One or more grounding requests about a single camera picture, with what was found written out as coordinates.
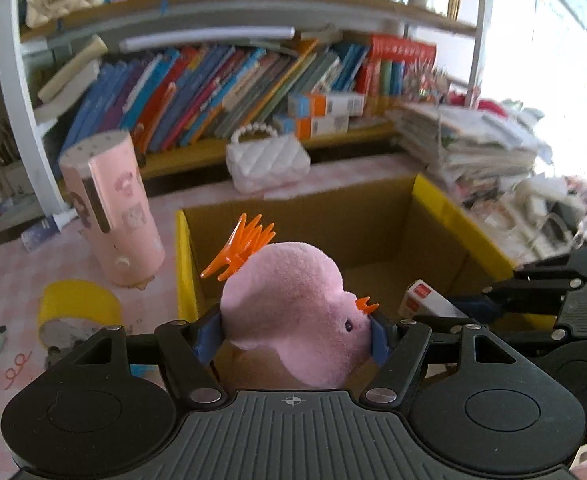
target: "purple book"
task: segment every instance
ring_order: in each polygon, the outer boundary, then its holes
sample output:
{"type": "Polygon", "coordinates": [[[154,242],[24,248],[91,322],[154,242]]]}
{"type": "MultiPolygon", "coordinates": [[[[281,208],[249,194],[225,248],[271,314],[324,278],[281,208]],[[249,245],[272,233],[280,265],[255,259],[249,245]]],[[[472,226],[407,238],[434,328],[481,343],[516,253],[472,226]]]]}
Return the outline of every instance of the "purple book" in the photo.
{"type": "Polygon", "coordinates": [[[153,59],[151,56],[144,57],[141,60],[135,60],[133,63],[136,63],[134,69],[129,75],[126,83],[122,87],[118,98],[113,103],[113,106],[107,110],[104,114],[104,118],[102,119],[102,123],[100,123],[100,127],[97,129],[98,132],[108,132],[109,130],[117,130],[118,124],[120,124],[120,120],[122,119],[123,111],[122,108],[126,103],[127,97],[133,90],[135,83],[138,82],[140,76],[142,76],[142,72],[149,64],[150,60],[153,59]]]}

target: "tape roll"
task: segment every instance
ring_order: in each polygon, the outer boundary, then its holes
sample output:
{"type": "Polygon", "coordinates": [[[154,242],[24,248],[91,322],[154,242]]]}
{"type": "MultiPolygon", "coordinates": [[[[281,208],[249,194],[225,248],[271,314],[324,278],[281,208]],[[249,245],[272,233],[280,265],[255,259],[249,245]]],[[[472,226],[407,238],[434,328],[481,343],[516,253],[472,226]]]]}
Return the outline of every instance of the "tape roll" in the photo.
{"type": "Polygon", "coordinates": [[[44,289],[38,336],[46,347],[71,348],[105,325],[122,324],[122,305],[110,290],[85,280],[61,280],[44,289]]]}

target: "pink cylinder container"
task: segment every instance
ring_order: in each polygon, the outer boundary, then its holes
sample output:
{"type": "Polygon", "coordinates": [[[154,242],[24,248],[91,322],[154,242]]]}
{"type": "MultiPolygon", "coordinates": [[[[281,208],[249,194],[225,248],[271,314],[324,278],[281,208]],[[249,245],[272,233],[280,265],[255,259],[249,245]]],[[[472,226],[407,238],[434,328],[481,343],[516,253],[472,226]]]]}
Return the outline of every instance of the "pink cylinder container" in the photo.
{"type": "Polygon", "coordinates": [[[164,247],[129,133],[83,140],[62,155],[60,169],[107,278],[122,286],[146,285],[164,261],[164,247]]]}

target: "stack of papers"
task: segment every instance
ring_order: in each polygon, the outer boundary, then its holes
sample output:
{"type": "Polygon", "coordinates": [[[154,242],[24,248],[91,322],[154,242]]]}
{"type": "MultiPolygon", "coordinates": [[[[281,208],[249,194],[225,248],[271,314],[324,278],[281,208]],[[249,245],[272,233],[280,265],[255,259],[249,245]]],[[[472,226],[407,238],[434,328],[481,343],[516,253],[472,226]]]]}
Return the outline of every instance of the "stack of papers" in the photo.
{"type": "Polygon", "coordinates": [[[462,200],[495,190],[505,177],[527,176],[551,149],[516,122],[454,106],[404,104],[390,110],[398,143],[455,188],[462,200]]]}

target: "table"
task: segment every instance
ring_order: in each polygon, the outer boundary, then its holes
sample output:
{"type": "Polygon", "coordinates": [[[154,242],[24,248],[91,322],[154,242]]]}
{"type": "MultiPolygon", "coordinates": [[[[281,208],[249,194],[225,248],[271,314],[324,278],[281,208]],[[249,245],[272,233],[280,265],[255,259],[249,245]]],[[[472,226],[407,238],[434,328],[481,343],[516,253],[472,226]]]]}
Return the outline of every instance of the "table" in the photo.
{"type": "MultiPolygon", "coordinates": [[[[302,181],[258,196],[267,200],[283,199],[416,173],[420,169],[418,162],[402,154],[317,164],[302,181]]],[[[222,182],[151,199],[150,209],[166,249],[166,259],[155,279],[143,291],[106,281],[89,244],[80,235],[79,221],[69,224],[61,234],[31,254],[26,253],[19,239],[0,246],[0,325],[7,328],[6,345],[0,354],[0,417],[7,402],[44,369],[46,350],[37,339],[36,316],[42,291],[49,283],[77,278],[105,286],[122,303],[124,324],[129,333],[152,332],[157,325],[177,317],[175,211],[240,198],[243,196],[230,182],[222,182]],[[20,353],[28,360],[10,382],[5,373],[16,368],[14,359],[20,353]]],[[[0,480],[8,480],[16,470],[0,435],[0,480]]]]}

